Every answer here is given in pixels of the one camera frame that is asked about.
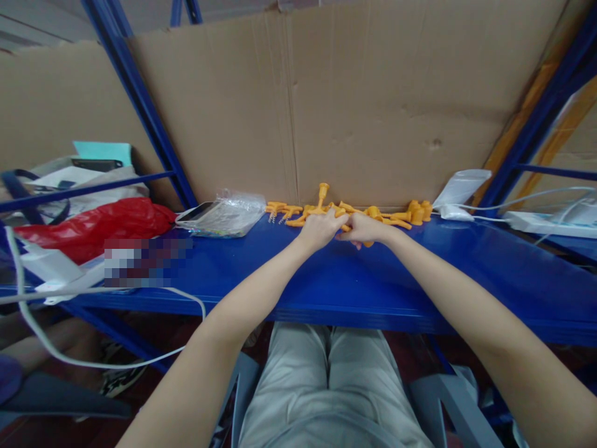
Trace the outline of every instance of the teal paper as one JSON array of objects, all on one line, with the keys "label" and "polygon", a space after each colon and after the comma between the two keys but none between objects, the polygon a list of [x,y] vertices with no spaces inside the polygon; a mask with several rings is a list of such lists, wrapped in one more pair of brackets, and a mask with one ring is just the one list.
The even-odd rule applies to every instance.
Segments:
[{"label": "teal paper", "polygon": [[132,148],[128,143],[73,141],[73,144],[82,159],[118,160],[123,163],[123,166],[132,165]]}]

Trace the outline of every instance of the cardboard box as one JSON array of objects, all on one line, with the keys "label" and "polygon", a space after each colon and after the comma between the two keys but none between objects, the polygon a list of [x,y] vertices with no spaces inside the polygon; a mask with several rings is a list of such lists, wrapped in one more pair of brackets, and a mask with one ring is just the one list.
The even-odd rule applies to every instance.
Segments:
[{"label": "cardboard box", "polygon": [[[369,0],[130,46],[199,201],[227,187],[312,203],[325,181],[330,200],[403,205],[483,166],[565,3]],[[3,165],[64,155],[79,139],[130,142],[158,170],[98,45],[2,57],[0,79],[12,114],[0,142],[23,154]]]}]

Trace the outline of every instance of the red plastic bag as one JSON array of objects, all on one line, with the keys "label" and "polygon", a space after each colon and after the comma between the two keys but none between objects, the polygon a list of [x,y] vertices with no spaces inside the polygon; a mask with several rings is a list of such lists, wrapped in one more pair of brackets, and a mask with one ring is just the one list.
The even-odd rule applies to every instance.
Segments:
[{"label": "red plastic bag", "polygon": [[81,213],[55,226],[15,227],[45,249],[60,249],[76,264],[104,253],[108,239],[153,238],[172,228],[176,213],[149,198],[127,198]]}]

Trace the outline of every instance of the person's left hand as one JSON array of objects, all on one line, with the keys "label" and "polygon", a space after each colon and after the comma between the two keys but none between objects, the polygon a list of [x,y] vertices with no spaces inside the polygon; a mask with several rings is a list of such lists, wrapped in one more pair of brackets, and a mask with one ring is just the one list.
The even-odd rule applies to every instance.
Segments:
[{"label": "person's left hand", "polygon": [[309,215],[297,240],[312,252],[316,252],[325,247],[347,221],[348,215],[336,218],[336,210],[333,208],[325,215]]}]

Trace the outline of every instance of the wrist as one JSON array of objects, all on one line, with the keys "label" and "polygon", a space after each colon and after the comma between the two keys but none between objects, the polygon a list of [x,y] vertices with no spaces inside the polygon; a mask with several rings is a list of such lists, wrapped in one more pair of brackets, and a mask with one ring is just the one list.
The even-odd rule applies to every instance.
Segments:
[{"label": "wrist", "polygon": [[314,247],[312,241],[308,241],[306,238],[301,238],[300,234],[298,234],[298,236],[292,240],[292,242],[288,245],[288,249],[304,259],[309,258],[318,250],[318,248]]},{"label": "wrist", "polygon": [[386,226],[376,238],[376,242],[389,246],[392,242],[400,238],[408,238],[403,231],[400,231],[392,226]]}]

